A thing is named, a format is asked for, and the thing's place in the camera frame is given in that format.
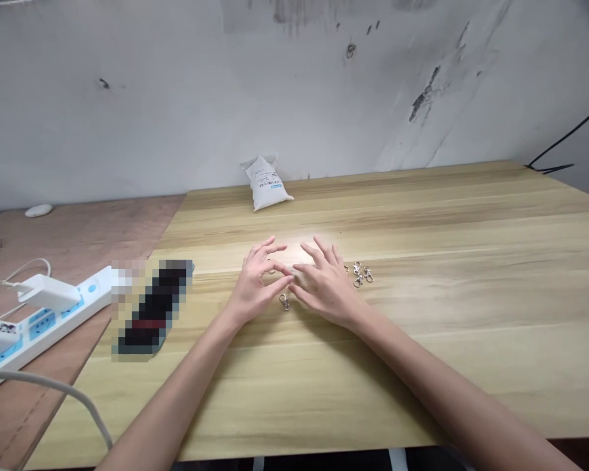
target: wood grain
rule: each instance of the wood grain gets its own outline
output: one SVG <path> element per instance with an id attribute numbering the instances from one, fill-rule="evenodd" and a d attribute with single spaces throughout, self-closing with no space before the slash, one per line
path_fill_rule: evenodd
<path id="1" fill-rule="evenodd" d="M 191 258 L 192 293 L 148 363 L 111 362 L 108 328 L 76 386 L 118 438 L 224 305 L 244 254 L 313 234 L 371 267 L 360 293 L 548 437 L 589 436 L 589 195 L 509 162 L 188 193 L 154 258 Z M 238 334 L 181 460 L 440 443 L 445 436 L 357 338 L 275 300 Z M 93 466 L 103 440 L 68 398 L 29 469 Z"/>
<path id="2" fill-rule="evenodd" d="M 23 211 L 0 214 L 0 277 L 32 258 L 45 257 L 52 275 L 80 283 L 113 260 L 147 258 L 181 204 L 183 196 L 140 198 L 56 207 L 42 218 Z M 37 265 L 15 280 L 45 273 Z M 11 291 L 0 290 L 0 314 L 15 307 Z M 25 306 L 9 320 L 19 321 L 36 308 Z M 102 309 L 78 329 L 22 368 L 72 384 L 111 318 Z M 63 395 L 40 386 L 6 381 L 0 385 L 0 466 L 20 469 L 56 413 Z"/>

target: finger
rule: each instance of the finger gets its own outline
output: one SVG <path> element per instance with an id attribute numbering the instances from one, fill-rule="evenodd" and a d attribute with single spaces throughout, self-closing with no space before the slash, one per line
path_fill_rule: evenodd
<path id="1" fill-rule="evenodd" d="M 336 257 L 334 256 L 334 253 L 332 252 L 331 247 L 327 247 L 323 241 L 321 241 L 321 238 L 318 235 L 314 236 L 314 241 L 316 242 L 316 245 L 319 246 L 319 249 L 321 249 L 321 252 L 323 252 L 323 256 L 325 257 L 325 260 L 327 260 L 327 262 L 330 265 L 336 265 Z"/>
<path id="2" fill-rule="evenodd" d="M 314 309 L 315 311 L 321 310 L 321 303 L 319 300 L 314 295 L 305 291 L 302 287 L 297 285 L 290 285 L 288 289 L 296 296 L 299 301 L 308 306 L 310 309 Z"/>
<path id="3" fill-rule="evenodd" d="M 266 291 L 271 297 L 274 298 L 280 292 L 286 289 L 286 286 L 290 285 L 295 279 L 292 275 L 288 275 L 282 278 L 279 278 L 275 283 L 271 283 L 267 287 L 262 288 L 262 290 Z"/>
<path id="4" fill-rule="evenodd" d="M 271 270 L 277 270 L 284 274 L 284 276 L 291 276 L 292 272 L 286 268 L 286 265 L 277 260 L 267 260 L 262 264 L 262 274 L 268 273 Z"/>
<path id="5" fill-rule="evenodd" d="M 312 278 L 312 281 L 318 281 L 321 272 L 318 268 L 313 267 L 312 265 L 308 264 L 295 264 L 293 265 L 295 270 L 300 271 L 301 273 L 305 273 L 307 276 Z"/>
<path id="6" fill-rule="evenodd" d="M 324 265 L 327 265 L 327 260 L 325 260 L 325 257 L 320 250 L 313 249 L 305 242 L 301 244 L 301 248 L 314 259 L 314 263 L 316 263 L 318 268 L 322 268 Z"/>
<path id="7" fill-rule="evenodd" d="M 257 254 L 253 257 L 253 260 L 259 260 L 263 262 L 266 260 L 266 256 L 270 253 L 281 252 L 287 249 L 288 246 L 286 244 L 271 244 L 265 247 L 260 247 L 257 251 Z"/>
<path id="8" fill-rule="evenodd" d="M 345 264 L 345 261 L 342 259 L 342 255 L 338 253 L 338 247 L 336 245 L 332 245 L 332 252 L 336 257 L 336 263 L 338 264 L 338 266 L 343 266 Z"/>
<path id="9" fill-rule="evenodd" d="M 257 254 L 257 251 L 259 249 L 261 249 L 262 247 L 264 247 L 266 245 L 272 244 L 274 241 L 275 241 L 275 236 L 274 235 L 271 235 L 264 242 L 253 245 L 251 247 L 251 250 L 249 251 L 249 254 L 247 255 L 247 261 L 250 262 L 253 259 L 253 257 L 255 256 L 255 254 Z"/>

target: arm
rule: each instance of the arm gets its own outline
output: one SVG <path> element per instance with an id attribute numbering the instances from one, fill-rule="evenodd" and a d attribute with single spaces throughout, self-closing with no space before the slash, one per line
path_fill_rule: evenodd
<path id="1" fill-rule="evenodd" d="M 406 383 L 452 440 L 484 470 L 579 470 L 495 398 L 415 342 L 387 317 L 367 305 L 345 277 L 335 246 L 306 244 L 316 267 L 295 265 L 318 286 L 307 292 L 292 285 L 303 303 L 358 335 Z"/>
<path id="2" fill-rule="evenodd" d="M 264 312 L 270 300 L 293 281 L 284 265 L 266 260 L 268 254 L 286 248 L 273 244 L 274 239 L 271 237 L 251 249 L 223 311 L 209 324 L 97 470 L 170 469 L 216 367 L 236 332 Z M 279 270 L 284 276 L 266 287 L 262 275 L 270 270 Z"/>

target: white bag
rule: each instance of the white bag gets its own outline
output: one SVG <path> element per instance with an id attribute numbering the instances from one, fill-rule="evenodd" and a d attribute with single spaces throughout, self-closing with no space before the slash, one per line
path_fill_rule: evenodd
<path id="1" fill-rule="evenodd" d="M 286 193 L 277 174 L 277 156 L 257 156 L 242 162 L 242 169 L 251 179 L 254 211 L 294 198 Z"/>

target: white power strip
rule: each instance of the white power strip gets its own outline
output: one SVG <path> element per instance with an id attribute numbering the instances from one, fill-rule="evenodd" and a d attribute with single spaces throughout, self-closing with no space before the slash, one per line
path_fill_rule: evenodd
<path id="1" fill-rule="evenodd" d="M 40 309 L 18 322 L 18 341 L 0 353 L 0 371 L 19 370 L 110 304 L 114 279 L 117 277 L 107 266 L 77 285 L 81 299 L 76 306 L 64 312 Z"/>

